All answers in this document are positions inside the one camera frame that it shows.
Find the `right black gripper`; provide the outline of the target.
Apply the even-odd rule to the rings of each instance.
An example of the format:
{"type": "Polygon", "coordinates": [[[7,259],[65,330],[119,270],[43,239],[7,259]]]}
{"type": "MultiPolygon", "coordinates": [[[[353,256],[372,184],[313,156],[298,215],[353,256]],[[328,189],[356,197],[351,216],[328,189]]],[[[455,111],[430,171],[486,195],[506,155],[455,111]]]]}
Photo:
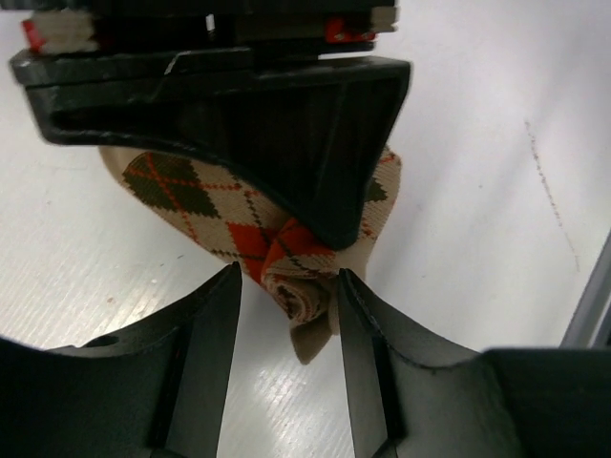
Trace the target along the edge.
{"type": "Polygon", "coordinates": [[[10,62],[40,134],[220,164],[334,249],[357,237],[366,190],[411,83],[380,56],[258,66],[248,48],[368,43],[395,1],[21,1],[32,50],[148,52],[10,62]]]}

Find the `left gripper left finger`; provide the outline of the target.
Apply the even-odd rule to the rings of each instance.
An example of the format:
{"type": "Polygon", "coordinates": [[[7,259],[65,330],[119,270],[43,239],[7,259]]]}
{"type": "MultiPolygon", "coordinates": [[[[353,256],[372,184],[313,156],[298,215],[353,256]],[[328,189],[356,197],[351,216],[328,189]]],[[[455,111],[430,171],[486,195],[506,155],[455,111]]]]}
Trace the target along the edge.
{"type": "Polygon", "coordinates": [[[1,342],[5,457],[213,457],[241,309],[237,264],[83,346],[1,342]]]}

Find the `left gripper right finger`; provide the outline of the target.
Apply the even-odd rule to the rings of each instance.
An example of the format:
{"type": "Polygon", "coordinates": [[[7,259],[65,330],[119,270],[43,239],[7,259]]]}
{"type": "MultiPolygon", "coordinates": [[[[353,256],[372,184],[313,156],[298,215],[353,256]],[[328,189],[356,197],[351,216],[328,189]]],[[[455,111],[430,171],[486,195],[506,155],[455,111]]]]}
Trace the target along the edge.
{"type": "Polygon", "coordinates": [[[338,277],[341,345],[358,457],[606,457],[606,349],[453,343],[338,277]]]}

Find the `orange argyle sock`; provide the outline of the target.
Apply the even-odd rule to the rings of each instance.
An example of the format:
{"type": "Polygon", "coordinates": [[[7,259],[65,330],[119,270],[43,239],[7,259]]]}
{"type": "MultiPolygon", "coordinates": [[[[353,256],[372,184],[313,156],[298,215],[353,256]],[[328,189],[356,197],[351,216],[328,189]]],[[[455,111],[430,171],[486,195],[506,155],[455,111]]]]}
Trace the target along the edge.
{"type": "Polygon", "coordinates": [[[296,357],[309,364],[340,332],[337,277],[364,277],[400,189],[402,161],[385,148],[373,174],[356,241],[333,250],[265,194],[220,165],[102,146],[112,178],[216,258],[240,265],[289,320],[296,357]]]}

